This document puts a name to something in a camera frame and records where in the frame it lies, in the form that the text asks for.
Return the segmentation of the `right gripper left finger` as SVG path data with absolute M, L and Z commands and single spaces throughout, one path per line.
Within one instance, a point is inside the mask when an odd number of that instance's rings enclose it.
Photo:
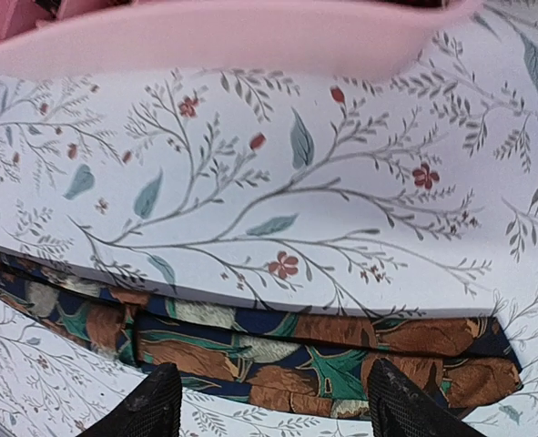
M 182 384 L 177 366 L 158 365 L 103 419 L 80 437 L 178 437 Z

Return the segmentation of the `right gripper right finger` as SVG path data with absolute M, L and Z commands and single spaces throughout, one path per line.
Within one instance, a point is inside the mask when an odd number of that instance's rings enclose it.
M 386 359 L 373 363 L 367 389 L 375 437 L 482 437 Z

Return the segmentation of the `brown green patterned tie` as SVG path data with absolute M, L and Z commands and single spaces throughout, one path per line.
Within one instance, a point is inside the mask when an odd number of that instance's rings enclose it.
M 521 365 L 494 317 L 235 308 L 114 287 L 2 253 L 0 300 L 126 365 L 148 372 L 172 362 L 193 391 L 275 411 L 362 419 L 382 359 L 455 413 L 522 388 Z

